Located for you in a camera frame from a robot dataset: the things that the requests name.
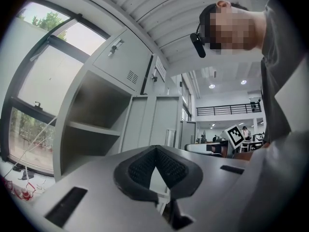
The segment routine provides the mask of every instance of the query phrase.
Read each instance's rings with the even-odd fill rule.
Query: ceiling
[[[206,50],[199,58],[189,35],[195,32],[201,11],[218,0],[111,0],[128,13],[154,40],[169,63],[169,76],[197,70],[201,95],[214,92],[260,89],[260,51],[218,55]],[[263,11],[267,0],[228,0],[239,2],[252,11]],[[200,69],[213,66],[217,79],[201,78]],[[239,85],[246,79],[247,85]],[[210,83],[216,84],[209,90]]]
[[[261,122],[263,122],[263,118],[258,118],[257,125],[258,126],[262,125]],[[253,125],[253,119],[197,122],[197,126],[199,128],[204,128],[204,129],[210,129],[213,124],[215,124],[215,126],[213,127],[214,129],[222,129],[222,130],[227,129],[233,125],[238,125],[239,128],[242,128],[243,126],[246,126],[247,128],[249,128]]]

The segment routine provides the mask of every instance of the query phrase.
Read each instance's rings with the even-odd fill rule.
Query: cable
[[[30,147],[32,146],[32,144],[38,139],[38,137],[42,134],[43,131],[46,130],[46,128],[55,120],[57,119],[58,116],[54,117],[40,132],[39,134],[33,139],[33,141],[29,144],[28,149],[25,150],[25,152],[21,155],[21,157],[18,159],[18,161],[20,161],[22,159],[22,157],[25,155],[26,152],[33,150],[34,148],[36,148],[38,145],[40,145],[42,142],[44,142],[47,138],[49,138],[49,136],[52,134],[50,134],[48,137],[46,137],[44,140],[42,140],[38,145],[36,145],[35,147],[33,147],[32,149],[30,149]],[[18,164],[18,162],[16,162],[14,164],[14,166],[9,170],[9,172],[3,177],[5,178],[11,171],[12,169]],[[27,166],[25,166],[26,169],[26,176],[27,176],[27,181],[29,182],[29,176],[28,176],[28,170],[27,170]]]

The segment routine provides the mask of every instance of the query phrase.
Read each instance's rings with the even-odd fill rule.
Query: ear
[[[232,7],[232,5],[231,5],[231,3],[230,2],[228,2],[228,1],[225,1],[225,0],[219,0],[218,2],[217,2],[217,7],[218,8],[230,8],[230,7]]]

